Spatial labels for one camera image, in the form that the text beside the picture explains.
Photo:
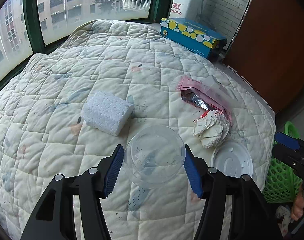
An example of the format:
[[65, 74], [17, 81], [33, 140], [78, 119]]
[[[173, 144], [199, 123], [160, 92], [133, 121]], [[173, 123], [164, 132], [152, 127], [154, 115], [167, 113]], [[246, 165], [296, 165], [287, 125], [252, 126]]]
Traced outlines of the person's right hand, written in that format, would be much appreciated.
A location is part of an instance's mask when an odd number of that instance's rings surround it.
[[293, 202], [291, 209], [291, 219], [298, 221], [304, 214], [304, 197], [302, 186], [299, 188], [299, 192]]

